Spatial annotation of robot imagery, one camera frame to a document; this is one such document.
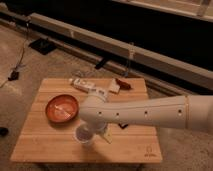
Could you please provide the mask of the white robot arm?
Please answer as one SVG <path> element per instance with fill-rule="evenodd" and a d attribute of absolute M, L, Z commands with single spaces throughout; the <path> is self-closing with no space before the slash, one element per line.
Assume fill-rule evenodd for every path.
<path fill-rule="evenodd" d="M 111 143 L 109 123 L 188 129 L 213 135 L 213 95 L 186 95 L 141 101 L 108 102 L 107 93 L 92 89 L 79 108 L 84 121 L 75 133 L 81 143 L 94 135 Z"/>

